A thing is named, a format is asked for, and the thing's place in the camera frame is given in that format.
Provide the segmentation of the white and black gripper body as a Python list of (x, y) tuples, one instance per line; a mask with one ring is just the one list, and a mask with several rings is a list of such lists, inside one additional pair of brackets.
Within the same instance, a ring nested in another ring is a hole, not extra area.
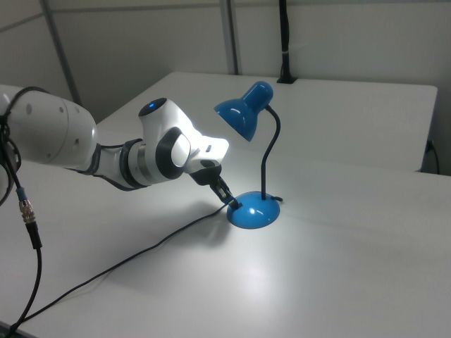
[(198, 185), (217, 185), (221, 174), (221, 162), (229, 148), (228, 141), (204, 136), (200, 132), (191, 132), (187, 138), (191, 146), (187, 174)]

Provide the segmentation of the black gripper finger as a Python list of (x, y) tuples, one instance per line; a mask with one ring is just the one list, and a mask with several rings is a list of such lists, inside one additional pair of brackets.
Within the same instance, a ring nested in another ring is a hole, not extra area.
[(221, 177), (214, 178), (209, 186), (224, 204), (227, 204), (231, 208), (236, 207), (236, 198), (232, 195), (228, 185)]
[(215, 183), (215, 193), (217, 197), (231, 208), (240, 208), (242, 204), (233, 196), (228, 185), (221, 176), (218, 176)]

